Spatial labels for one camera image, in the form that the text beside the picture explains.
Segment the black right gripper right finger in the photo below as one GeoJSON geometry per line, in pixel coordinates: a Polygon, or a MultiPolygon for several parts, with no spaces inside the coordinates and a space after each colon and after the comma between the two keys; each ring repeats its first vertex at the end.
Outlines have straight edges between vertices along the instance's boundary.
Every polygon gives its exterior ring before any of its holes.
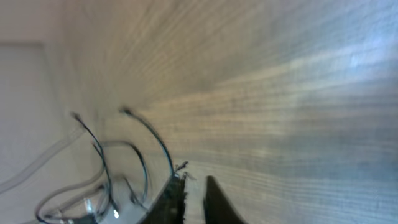
{"type": "Polygon", "coordinates": [[[215,177],[211,175],[206,177],[203,211],[206,224],[245,224],[215,177]]]}

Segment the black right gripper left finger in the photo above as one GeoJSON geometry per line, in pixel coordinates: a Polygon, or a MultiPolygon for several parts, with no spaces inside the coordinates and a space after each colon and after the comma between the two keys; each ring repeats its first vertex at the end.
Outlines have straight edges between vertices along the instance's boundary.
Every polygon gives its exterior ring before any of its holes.
{"type": "Polygon", "coordinates": [[[184,224],[187,174],[179,174],[178,171],[186,168],[187,164],[188,161],[184,161],[177,166],[175,173],[166,181],[155,202],[138,224],[184,224]]]}

